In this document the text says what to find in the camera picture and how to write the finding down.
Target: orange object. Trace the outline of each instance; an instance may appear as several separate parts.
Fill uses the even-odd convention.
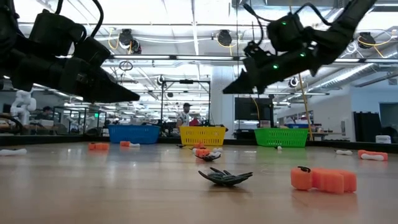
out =
[[[193,145],[193,147],[194,147],[195,149],[203,149],[203,148],[205,147],[205,145],[204,145],[203,143],[195,143],[195,144]]]
[[[347,170],[296,167],[290,171],[290,181],[297,190],[316,188],[334,194],[356,191],[356,174]]]
[[[371,152],[371,151],[366,151],[366,150],[358,150],[358,157],[362,159],[362,155],[367,154],[369,156],[382,156],[383,161],[388,160],[388,154],[385,152]]]
[[[122,147],[130,147],[130,142],[129,141],[121,141],[120,146]]]
[[[108,143],[89,143],[88,150],[90,151],[107,151],[109,150]]]
[[[208,150],[208,149],[197,149],[195,154],[198,157],[207,156],[208,154],[210,154],[210,150]]]

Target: ceiling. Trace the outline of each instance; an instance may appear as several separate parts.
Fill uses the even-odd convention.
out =
[[[53,11],[57,6],[57,0],[14,0],[17,12],[20,15],[19,25],[21,31],[28,36],[32,30],[36,14],[43,8]],[[127,50],[120,45],[116,48],[118,33],[121,29],[132,29],[134,38],[142,46],[142,55],[216,55],[216,56],[244,56],[243,48],[252,39],[258,40],[261,36],[257,20],[246,12],[242,7],[236,7],[234,0],[99,0],[104,11],[104,21],[101,29],[96,35],[104,46],[115,55],[126,55]],[[256,13],[267,19],[278,19],[289,12],[288,0],[263,1],[252,0]],[[333,20],[338,14],[338,2],[335,1],[312,1],[314,5],[321,6],[321,14]],[[395,1],[378,1],[382,3],[395,3]],[[366,15],[358,26],[358,37],[360,32],[370,32],[375,37],[380,52],[395,47],[395,19],[398,12],[386,10],[375,10]],[[73,21],[84,25],[91,33],[99,18],[99,12],[91,0],[64,0],[61,15],[67,16]],[[313,26],[317,29],[326,29],[327,26],[310,8],[300,12],[300,20],[305,26]],[[221,29],[228,29],[233,38],[234,47],[222,47],[217,43],[216,37]],[[381,58],[375,48],[358,48],[358,42],[354,41],[342,58]],[[264,50],[274,51],[266,34],[261,47]],[[130,60],[134,68],[128,72],[119,69],[121,60],[108,60],[104,63],[104,69],[112,73],[126,88],[137,91],[141,95],[140,102],[145,106],[148,113],[156,113],[160,110],[160,86],[157,78],[161,75],[166,80],[192,79],[208,81],[211,78],[213,69],[216,66],[231,67],[236,77],[238,70],[243,66],[238,62],[214,62],[212,60]],[[311,77],[309,72],[303,72],[305,87],[310,88],[311,84],[320,83],[326,77],[341,69],[354,68],[359,64],[332,64],[320,69],[317,76]],[[145,93],[147,90],[154,90],[154,94]],[[193,110],[200,113],[207,113],[208,85],[186,85],[174,83],[169,91],[174,92],[173,98],[165,98],[170,103],[176,104],[184,101],[194,101],[196,105]],[[287,82],[275,83],[268,87],[269,91],[298,91],[291,89]],[[119,104],[118,108],[127,110],[127,104]],[[167,110],[179,110],[178,106],[168,106]]]

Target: yellow basket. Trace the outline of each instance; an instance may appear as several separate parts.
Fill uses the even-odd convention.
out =
[[[186,146],[192,146],[195,143],[203,143],[206,146],[222,146],[225,131],[225,127],[181,126],[181,142]]]

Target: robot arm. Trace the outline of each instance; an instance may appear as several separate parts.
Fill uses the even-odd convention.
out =
[[[14,88],[30,91],[33,83],[38,83],[82,96],[85,101],[139,100],[139,95],[118,85],[101,68],[111,52],[94,39],[102,24],[103,10],[98,0],[93,2],[100,19],[91,36],[86,37],[82,25],[59,15],[63,0],[58,0],[55,14],[44,9],[26,38],[18,28],[14,1],[0,0],[0,70],[10,76]],[[73,57],[65,58],[72,44]]]
[[[227,86],[223,93],[253,93],[254,87],[257,87],[258,93],[263,93],[268,85],[308,69],[315,76],[322,65],[333,63],[343,53],[352,41],[357,25],[375,2],[351,0],[335,21],[326,21],[330,25],[326,31],[303,27],[301,24],[297,13],[303,7],[310,6],[316,10],[310,3],[293,14],[288,13],[276,21],[270,21],[267,26],[268,38],[277,52],[286,53],[273,55],[260,49],[257,43],[250,42],[244,49],[248,56],[243,60],[247,72],[242,70],[239,78]],[[257,19],[263,19],[250,6],[244,7]]]

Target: white robot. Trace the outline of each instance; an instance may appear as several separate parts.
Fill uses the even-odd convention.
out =
[[[36,99],[31,94],[32,92],[18,90],[11,105],[11,116],[18,118],[22,125],[29,124],[30,112],[36,110]]]

